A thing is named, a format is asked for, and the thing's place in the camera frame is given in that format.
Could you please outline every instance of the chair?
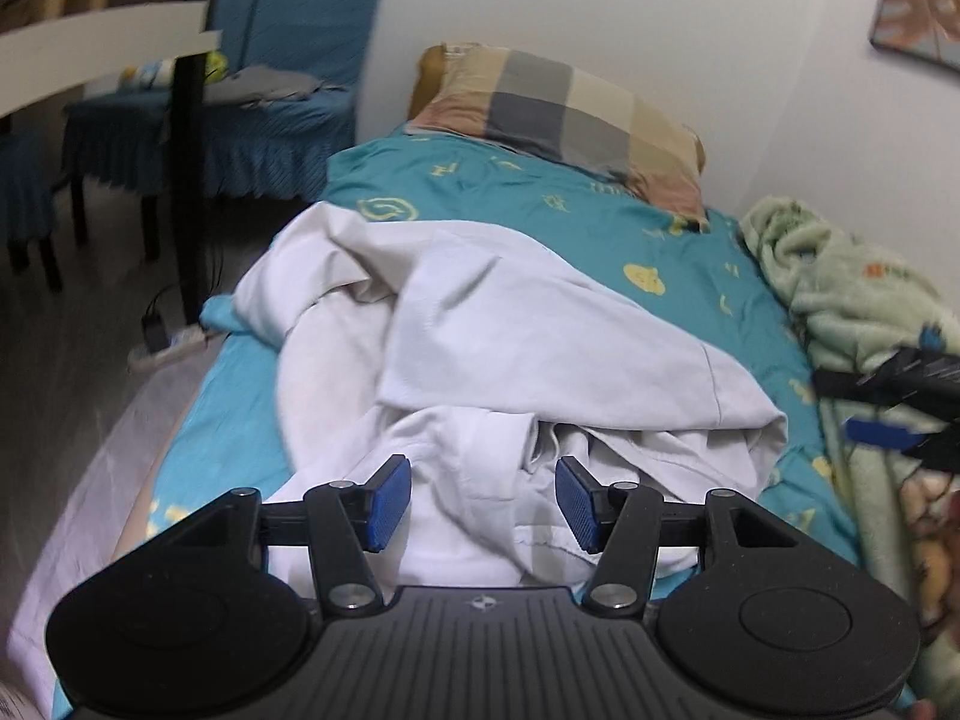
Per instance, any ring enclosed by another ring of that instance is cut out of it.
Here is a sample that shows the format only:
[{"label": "chair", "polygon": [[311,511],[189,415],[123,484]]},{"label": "chair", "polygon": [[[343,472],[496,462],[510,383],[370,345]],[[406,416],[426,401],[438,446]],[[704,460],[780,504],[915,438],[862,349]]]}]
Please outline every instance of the chair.
[{"label": "chair", "polygon": [[40,170],[40,138],[32,130],[0,135],[0,240],[15,274],[30,265],[27,243],[37,241],[51,292],[64,288],[50,241],[56,213]]},{"label": "chair", "polygon": [[[298,103],[203,110],[206,196],[319,199],[326,161],[355,139],[356,89],[378,0],[216,0],[229,68],[302,71],[343,86]],[[160,255],[157,196],[167,186],[167,90],[117,92],[70,105],[64,171],[72,176],[74,233],[86,241],[83,177],[141,196],[144,248]]]}]

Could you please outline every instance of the floor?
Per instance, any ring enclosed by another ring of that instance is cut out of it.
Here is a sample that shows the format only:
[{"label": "floor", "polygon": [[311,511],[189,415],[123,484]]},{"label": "floor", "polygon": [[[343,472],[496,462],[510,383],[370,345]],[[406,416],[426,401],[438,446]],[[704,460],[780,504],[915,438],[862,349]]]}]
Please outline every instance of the floor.
[{"label": "floor", "polygon": [[[162,254],[147,264],[136,198],[92,183],[86,194],[90,243],[81,250],[68,192],[56,199],[62,293],[47,290],[35,247],[22,274],[0,257],[0,641],[71,491],[148,378],[127,370],[128,353],[142,341],[141,314],[176,283],[165,205]],[[232,289],[296,210],[267,200],[211,204],[209,256],[223,260],[218,292]],[[158,304],[168,329],[184,323],[175,289]]]}]

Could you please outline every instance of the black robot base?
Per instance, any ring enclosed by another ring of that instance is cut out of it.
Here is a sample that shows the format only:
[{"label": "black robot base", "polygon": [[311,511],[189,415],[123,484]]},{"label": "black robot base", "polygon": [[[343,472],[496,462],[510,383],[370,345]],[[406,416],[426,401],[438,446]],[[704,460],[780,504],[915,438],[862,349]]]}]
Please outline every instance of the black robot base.
[{"label": "black robot base", "polygon": [[[366,484],[261,504],[232,490],[69,593],[47,649],[74,720],[728,720],[860,717],[899,695],[920,647],[894,593],[732,490],[664,503],[573,458],[556,495],[587,552],[565,587],[404,587],[363,555],[390,541],[409,461]],[[265,570],[309,551],[317,600]],[[649,600],[661,546],[700,571]]]}]

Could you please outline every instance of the chair leg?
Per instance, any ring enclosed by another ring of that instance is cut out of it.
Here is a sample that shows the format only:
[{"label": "chair leg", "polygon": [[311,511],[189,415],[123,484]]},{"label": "chair leg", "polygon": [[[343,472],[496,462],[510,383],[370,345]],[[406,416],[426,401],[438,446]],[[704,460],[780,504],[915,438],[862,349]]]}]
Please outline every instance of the chair leg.
[{"label": "chair leg", "polygon": [[18,241],[7,243],[7,253],[10,255],[10,267],[15,274],[22,274],[27,268],[30,268],[30,255],[27,254],[27,247]]},{"label": "chair leg", "polygon": [[50,292],[59,293],[64,289],[64,282],[61,281],[59,275],[53,242],[48,235],[46,238],[41,238],[37,243],[40,245],[40,261],[43,263],[43,274],[47,277],[47,286],[50,288]]},{"label": "chair leg", "polygon": [[160,259],[160,225],[157,223],[157,196],[144,194],[140,199],[140,224],[143,226],[143,250],[147,262]]},{"label": "chair leg", "polygon": [[86,229],[86,207],[83,200],[83,175],[70,177],[70,201],[73,211],[73,238],[78,247],[90,240]]}]

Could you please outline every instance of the power strip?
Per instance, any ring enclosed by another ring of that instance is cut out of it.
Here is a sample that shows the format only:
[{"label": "power strip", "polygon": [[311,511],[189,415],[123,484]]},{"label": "power strip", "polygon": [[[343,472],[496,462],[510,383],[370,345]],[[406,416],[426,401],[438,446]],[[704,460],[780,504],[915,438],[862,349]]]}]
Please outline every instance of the power strip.
[{"label": "power strip", "polygon": [[127,367],[131,373],[149,373],[169,365],[170,362],[189,357],[194,352],[202,351],[206,348],[209,338],[208,333],[199,324],[187,325],[184,329],[176,331],[170,338],[170,346],[158,351],[157,354],[151,354],[144,343],[131,349],[130,354],[127,355]]}]

